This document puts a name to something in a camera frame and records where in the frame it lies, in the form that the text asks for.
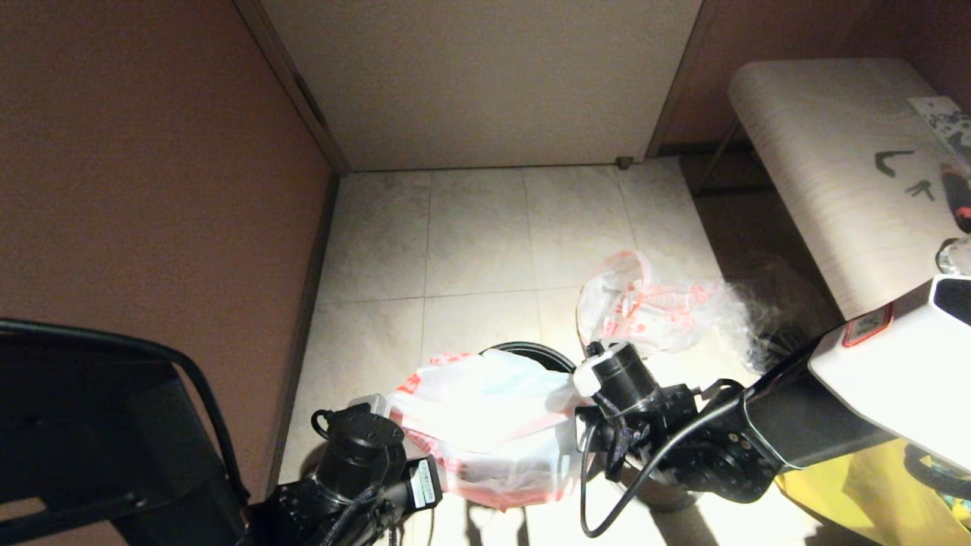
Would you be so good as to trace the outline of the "clear shiny glass item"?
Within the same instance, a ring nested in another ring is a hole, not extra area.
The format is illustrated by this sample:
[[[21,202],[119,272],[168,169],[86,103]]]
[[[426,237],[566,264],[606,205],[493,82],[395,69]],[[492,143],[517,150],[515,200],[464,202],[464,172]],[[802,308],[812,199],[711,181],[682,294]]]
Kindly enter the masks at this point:
[[[934,262],[944,275],[971,277],[971,234],[944,240]]]

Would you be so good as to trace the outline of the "white door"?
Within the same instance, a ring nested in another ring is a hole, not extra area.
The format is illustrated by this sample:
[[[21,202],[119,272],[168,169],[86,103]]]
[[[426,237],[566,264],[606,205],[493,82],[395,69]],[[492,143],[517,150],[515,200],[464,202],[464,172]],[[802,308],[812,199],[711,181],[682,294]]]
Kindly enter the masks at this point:
[[[703,0],[260,0],[354,171],[641,162]]]

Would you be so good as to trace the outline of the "clear plastic bag dark contents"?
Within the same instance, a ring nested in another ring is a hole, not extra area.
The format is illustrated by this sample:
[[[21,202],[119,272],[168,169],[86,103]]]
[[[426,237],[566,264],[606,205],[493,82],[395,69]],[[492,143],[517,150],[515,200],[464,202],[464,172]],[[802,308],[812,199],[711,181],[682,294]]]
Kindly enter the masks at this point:
[[[749,373],[762,375],[844,317],[831,295],[780,256],[752,253],[724,269],[715,331]]]

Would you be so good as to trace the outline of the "black round trash bin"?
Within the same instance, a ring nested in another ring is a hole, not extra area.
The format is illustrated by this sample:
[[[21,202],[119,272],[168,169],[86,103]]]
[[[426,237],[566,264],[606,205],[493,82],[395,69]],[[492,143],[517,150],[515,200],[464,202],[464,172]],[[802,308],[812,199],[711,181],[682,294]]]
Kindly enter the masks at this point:
[[[503,350],[512,355],[527,357],[532,362],[541,364],[545,370],[557,373],[573,374],[577,367],[571,359],[559,353],[558,350],[531,341],[504,342],[489,347],[488,350]]]

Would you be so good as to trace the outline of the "red-printed plastic bag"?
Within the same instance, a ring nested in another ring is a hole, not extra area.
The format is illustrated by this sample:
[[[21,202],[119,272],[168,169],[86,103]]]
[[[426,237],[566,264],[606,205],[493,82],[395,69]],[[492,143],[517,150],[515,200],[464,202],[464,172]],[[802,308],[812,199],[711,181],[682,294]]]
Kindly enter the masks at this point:
[[[641,356],[679,353],[714,328],[725,294],[721,277],[660,275],[645,253],[620,251],[580,288],[576,329],[585,346],[626,341]]]

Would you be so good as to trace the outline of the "white patterned paper sheet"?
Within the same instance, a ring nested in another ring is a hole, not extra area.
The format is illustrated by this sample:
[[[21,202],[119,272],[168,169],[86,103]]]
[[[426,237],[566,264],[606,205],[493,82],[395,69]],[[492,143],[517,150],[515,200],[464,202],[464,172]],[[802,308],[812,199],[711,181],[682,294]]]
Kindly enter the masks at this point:
[[[947,96],[920,96],[907,101],[951,155],[971,169],[971,114]]]

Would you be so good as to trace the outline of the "light wood-grain table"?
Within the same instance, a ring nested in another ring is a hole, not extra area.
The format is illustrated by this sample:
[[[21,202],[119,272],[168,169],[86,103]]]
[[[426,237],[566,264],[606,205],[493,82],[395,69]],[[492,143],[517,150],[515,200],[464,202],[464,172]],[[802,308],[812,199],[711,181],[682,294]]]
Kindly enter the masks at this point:
[[[899,58],[750,62],[728,84],[755,146],[842,315],[867,313],[938,272],[935,255],[962,231],[940,165],[949,149],[907,101],[937,96]],[[915,151],[878,172],[874,154]],[[930,180],[935,202],[905,193]]]

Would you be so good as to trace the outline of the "white trash bag red trim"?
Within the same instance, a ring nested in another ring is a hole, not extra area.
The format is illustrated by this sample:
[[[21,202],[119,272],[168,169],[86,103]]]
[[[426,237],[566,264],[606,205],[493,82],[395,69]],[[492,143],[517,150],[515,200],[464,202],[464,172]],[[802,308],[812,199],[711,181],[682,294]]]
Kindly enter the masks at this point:
[[[553,504],[576,487],[575,414],[586,401],[565,372],[507,350],[440,355],[385,399],[448,493],[507,510]]]

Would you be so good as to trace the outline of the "yellow plastic bag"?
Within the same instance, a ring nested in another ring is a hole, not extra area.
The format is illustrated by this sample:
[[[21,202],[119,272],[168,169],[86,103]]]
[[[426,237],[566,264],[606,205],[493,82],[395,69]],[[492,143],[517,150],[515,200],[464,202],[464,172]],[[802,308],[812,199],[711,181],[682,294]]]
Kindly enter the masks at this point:
[[[904,465],[894,440],[781,474],[795,504],[881,546],[971,546],[971,497],[940,494]]]

